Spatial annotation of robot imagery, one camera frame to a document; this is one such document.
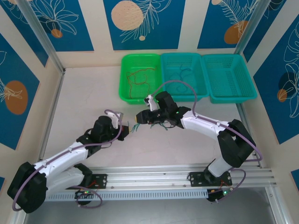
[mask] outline metal frame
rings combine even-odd
[[[60,95],[60,91],[61,91],[61,88],[62,88],[63,81],[64,81],[64,73],[63,73],[63,75],[61,76],[61,78],[59,80],[59,84],[58,84],[58,88],[57,88],[57,91],[56,91],[56,94],[55,94],[54,102],[53,102],[52,107],[51,107],[49,120],[48,120],[48,123],[47,123],[45,133],[43,135],[43,141],[42,141],[42,144],[41,144],[41,147],[40,147],[41,151],[38,155],[38,161],[43,160],[43,156],[44,156],[45,151],[46,151],[46,147],[47,147],[47,143],[48,143],[48,139],[49,139],[49,135],[50,135],[50,131],[51,131],[54,115],[55,115],[55,110],[56,110],[56,107],[57,107],[57,103],[58,103],[58,99],[59,99],[59,95]]]
[[[15,2],[17,3],[21,13],[24,15],[25,19],[27,20],[28,24],[30,25],[30,28],[33,30],[37,39],[42,44],[49,58],[53,61],[55,67],[61,72],[61,74],[63,74],[64,67],[60,59],[58,58],[50,39],[48,38],[46,32],[44,31],[42,25],[40,24],[28,1],[15,0]]]
[[[271,0],[259,1],[254,12],[252,13],[251,18],[249,19],[248,25],[246,26],[239,42],[237,43],[234,54],[240,55],[241,53],[243,53],[248,41],[250,40],[251,36],[253,35],[256,27],[258,26],[261,18],[263,17],[263,14],[266,11],[267,7],[269,6],[270,2],[271,2]]]
[[[92,168],[96,174],[107,174],[106,190],[165,190],[165,189],[215,189],[217,187],[191,187],[187,176],[190,172],[201,172],[208,164]],[[259,168],[255,162],[248,162],[242,168],[246,179],[243,188],[276,186],[271,169]],[[231,172],[233,186],[243,178],[243,172]]]

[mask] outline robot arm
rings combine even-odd
[[[147,105],[149,100],[151,104],[155,103],[151,98],[146,98],[145,102]],[[221,156],[207,166],[204,171],[204,179],[202,180],[206,181],[210,186],[213,186],[224,172],[231,168],[240,167],[253,152],[254,149],[248,143],[225,128],[228,126],[236,130],[255,145],[240,121],[236,119],[232,122],[218,121],[199,114],[194,115],[190,108],[178,107],[171,95],[166,91],[157,94],[156,101],[160,109],[152,110],[152,108],[157,108],[157,106],[151,106],[150,110],[138,113],[136,116],[138,123],[155,124],[163,123],[167,120],[173,126],[192,129],[219,142]]]
[[[64,151],[33,165],[28,162],[22,164],[7,194],[14,199],[22,184],[37,170],[38,172],[25,185],[17,199],[17,204],[26,213],[35,211],[42,205],[45,198],[52,194],[72,186],[87,187],[91,184],[92,171],[78,163],[101,149],[101,145],[88,146],[88,144],[111,141],[119,131],[121,134],[117,139],[122,141],[129,133],[128,126],[122,126],[120,130],[115,114],[108,112],[107,116],[100,116],[93,128],[88,129]]]

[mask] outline leaf illustration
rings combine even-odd
[[[0,65],[4,62],[6,57],[6,52],[5,51],[0,51]]]
[[[76,28],[70,22],[60,22],[61,29],[66,32],[72,33],[74,35],[77,34]]]
[[[151,29],[155,29],[155,25],[159,25],[158,13],[166,9],[171,3],[171,0],[167,0],[167,3],[162,8],[162,3],[165,1],[166,0],[135,0],[136,5],[142,11],[143,22],[136,29],[123,31],[123,33],[120,35],[124,36],[122,43],[130,38],[136,40],[140,36],[146,37],[150,33]]]
[[[249,4],[249,0],[247,0],[246,5],[243,8],[244,12],[244,20],[247,19],[255,10],[260,0],[252,0],[251,4]]]
[[[222,0],[219,6],[222,7],[224,15],[229,18],[231,24],[238,24],[238,22],[243,20],[244,13],[239,5],[239,1]]]
[[[75,22],[77,21],[79,15],[74,14],[71,11],[68,10],[62,10],[59,13],[57,13],[56,19],[58,21],[64,21],[64,22]]]

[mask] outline colored wire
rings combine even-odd
[[[132,127],[131,133],[133,133],[134,131],[137,131],[139,125],[140,125],[139,123],[135,124],[135,125]]]
[[[220,191],[223,191],[222,189],[219,189],[219,190],[216,190],[216,191],[213,191],[213,192],[208,192],[208,195],[209,194],[213,194],[213,193],[217,193],[217,192],[220,192]]]
[[[227,194],[223,198],[219,199],[218,202],[222,201],[223,199],[227,198],[229,195],[231,195],[232,193],[234,193],[240,187],[240,185],[244,182],[244,180],[246,178],[246,172],[243,169],[238,168],[238,169],[232,169],[231,171],[242,171],[244,173],[244,176],[243,176],[242,180],[240,181],[240,183],[238,183],[237,186],[229,194]]]
[[[102,148],[110,148],[112,146],[112,142],[110,143],[110,146],[107,146],[107,147],[101,147]]]
[[[193,107],[192,107],[192,112],[193,112],[193,115],[196,117],[196,118],[199,118],[201,120],[204,120],[204,121],[207,121],[207,122],[210,122],[212,124],[215,124],[215,125],[218,125],[218,126],[221,126],[223,128],[226,128],[228,129],[229,131],[231,131],[232,133],[238,135],[241,139],[243,139],[246,143],[248,143],[255,151],[256,153],[258,154],[259,158],[258,159],[252,159],[252,160],[245,160],[245,162],[254,162],[254,161],[261,161],[263,159],[263,155],[262,153],[257,149],[257,147],[251,142],[249,141],[246,137],[244,137],[242,134],[240,134],[239,132],[237,132],[236,130],[234,130],[233,128],[231,127],[228,127],[226,125],[223,125],[221,124],[219,121],[214,121],[214,120],[211,120],[209,118],[206,118],[206,117],[202,117],[200,115],[196,115],[195,113],[195,106],[196,106],[196,103],[197,103],[197,95],[196,95],[196,92],[195,90],[188,84],[188,83],[185,83],[183,81],[180,81],[180,80],[169,80],[167,82],[164,82],[162,85],[160,85],[155,91],[154,93],[152,94],[152,96],[154,96],[165,84],[167,83],[174,83],[174,82],[178,82],[178,83],[183,83],[184,85],[186,85],[187,87],[189,87],[191,89],[191,91],[193,92],[194,94],[194,104],[193,104]]]
[[[169,129],[169,128],[174,128],[174,127],[176,127],[176,126],[170,126],[170,127],[165,127],[165,128]]]
[[[32,178],[33,178],[33,177],[34,177],[34,176],[41,170],[41,169],[45,168],[46,166],[48,166],[49,164],[51,164],[51,163],[54,162],[55,160],[59,159],[60,157],[66,155],[66,154],[68,154],[68,153],[71,153],[71,152],[73,152],[73,151],[75,151],[75,150],[77,150],[77,149],[79,149],[79,148],[89,147],[89,146],[102,146],[102,145],[106,145],[106,144],[112,143],[113,141],[115,141],[115,140],[118,139],[118,137],[120,136],[121,131],[122,131],[121,118],[117,115],[116,112],[114,112],[114,111],[112,111],[112,110],[105,110],[105,111],[104,111],[105,114],[108,114],[108,112],[113,113],[113,114],[117,117],[117,119],[118,119],[118,121],[119,121],[119,123],[120,123],[120,130],[119,130],[119,132],[117,133],[116,137],[115,137],[114,139],[110,140],[110,141],[103,142],[103,143],[86,144],[86,145],[81,145],[81,146],[74,147],[74,148],[72,148],[71,150],[64,151],[63,153],[61,153],[61,154],[55,156],[53,159],[47,161],[47,162],[45,163],[45,165],[41,165],[38,169],[36,169],[36,170],[35,170],[35,171],[34,171],[34,172],[33,172],[33,173],[32,173],[32,174],[31,174],[25,181],[24,181],[24,183],[21,185],[21,187],[20,187],[19,190],[17,191],[17,193],[16,193],[16,195],[15,195],[15,197],[14,197],[13,206],[12,206],[12,208],[13,208],[14,211],[21,211],[21,210],[22,210],[21,208],[19,208],[19,209],[16,208],[17,200],[18,200],[18,198],[19,198],[21,192],[23,191],[24,187],[26,186],[26,184],[27,184],[27,183],[28,183],[28,182],[29,182],[29,181],[30,181],[30,180],[31,180],[31,179],[32,179]]]
[[[156,69],[157,69],[157,67],[155,67],[154,69],[153,68],[140,69],[140,70],[138,70],[136,72],[133,72],[133,73],[131,73],[129,71],[127,72],[127,74],[130,73],[130,75],[127,76],[127,79],[128,79],[128,84],[130,85],[129,96],[130,96],[131,99],[132,99],[131,91],[132,91],[132,87],[133,87],[132,84],[135,84],[135,85],[146,84],[146,85],[148,85],[148,91],[147,91],[146,95],[148,95],[149,91],[150,91],[150,84],[147,83],[147,78],[148,78],[147,75],[143,74],[145,76],[145,81],[144,82],[136,83],[136,76],[135,76],[135,74],[138,73],[138,72],[140,72],[140,71],[146,71],[146,70],[153,70],[153,71],[155,71]],[[129,79],[131,76],[134,76],[134,81],[133,82]]]
[[[183,72],[186,71],[186,70],[187,70],[187,71],[191,71],[191,69],[189,69],[189,68],[182,69],[182,66],[183,66],[183,65],[181,65],[180,68],[179,68],[179,69],[181,70],[180,73],[179,73],[179,74],[178,74],[177,72],[173,73],[173,74],[169,77],[170,80],[173,80],[171,77],[178,75],[180,81],[183,81],[184,78],[186,78],[187,76],[191,75],[191,73],[190,73],[190,74],[184,76],[184,78],[183,78],[183,75],[182,75]],[[180,90],[179,90],[180,86],[178,86],[176,89],[177,89],[177,91],[180,92],[180,93],[185,93],[185,92],[187,92],[188,87],[186,87],[185,85],[183,85],[183,87],[185,87],[185,90],[184,90],[184,91],[180,91]]]

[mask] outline white table surface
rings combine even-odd
[[[67,69],[59,96],[44,159],[66,149],[105,109],[124,113],[123,123],[132,127],[145,105],[129,105],[118,95],[120,67]],[[192,107],[192,103],[177,103]],[[214,119],[240,119],[235,104],[211,104],[201,99],[196,112]],[[210,163],[220,155],[218,142],[195,131],[156,125],[140,125],[124,141],[115,141],[83,163],[88,167],[123,167]]]

